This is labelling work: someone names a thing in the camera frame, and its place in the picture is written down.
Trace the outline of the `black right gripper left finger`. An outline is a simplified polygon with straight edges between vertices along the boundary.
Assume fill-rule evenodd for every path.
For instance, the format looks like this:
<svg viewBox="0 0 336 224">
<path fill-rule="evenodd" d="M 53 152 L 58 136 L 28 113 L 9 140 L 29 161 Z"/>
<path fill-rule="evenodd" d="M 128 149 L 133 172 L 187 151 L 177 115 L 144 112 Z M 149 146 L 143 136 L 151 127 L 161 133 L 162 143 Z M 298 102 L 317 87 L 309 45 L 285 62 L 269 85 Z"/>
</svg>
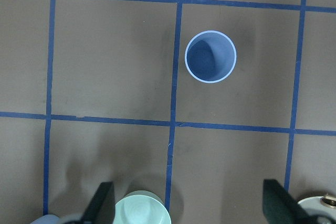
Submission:
<svg viewBox="0 0 336 224">
<path fill-rule="evenodd" d="M 114 183 L 103 182 L 81 217 L 81 223 L 113 223 L 115 218 Z"/>
</svg>

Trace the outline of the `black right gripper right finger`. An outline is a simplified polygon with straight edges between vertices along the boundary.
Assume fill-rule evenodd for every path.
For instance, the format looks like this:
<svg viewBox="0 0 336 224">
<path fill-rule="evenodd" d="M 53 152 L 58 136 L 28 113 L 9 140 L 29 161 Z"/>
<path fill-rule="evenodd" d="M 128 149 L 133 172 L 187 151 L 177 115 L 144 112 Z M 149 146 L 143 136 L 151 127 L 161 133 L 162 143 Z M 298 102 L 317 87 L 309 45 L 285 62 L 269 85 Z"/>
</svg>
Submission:
<svg viewBox="0 0 336 224">
<path fill-rule="evenodd" d="M 262 191 L 263 214 L 268 223 L 315 223 L 275 179 L 265 179 Z"/>
</svg>

